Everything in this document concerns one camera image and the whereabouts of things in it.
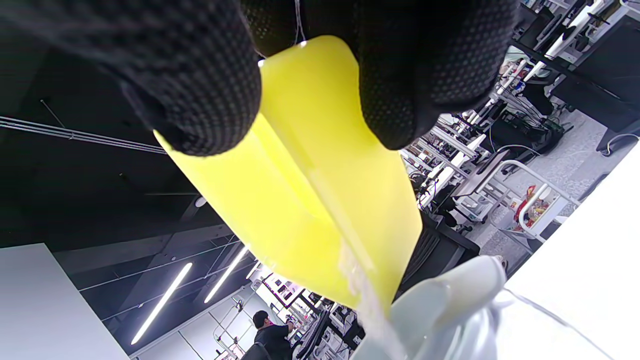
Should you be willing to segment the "person's right hand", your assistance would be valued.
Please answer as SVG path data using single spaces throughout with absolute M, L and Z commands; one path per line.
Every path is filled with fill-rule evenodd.
M 366 125 L 389 150 L 486 100 L 518 0 L 3 0 L 1 18 L 107 71 L 147 128 L 195 157 L 258 115 L 259 57 L 332 35 L 359 64 Z

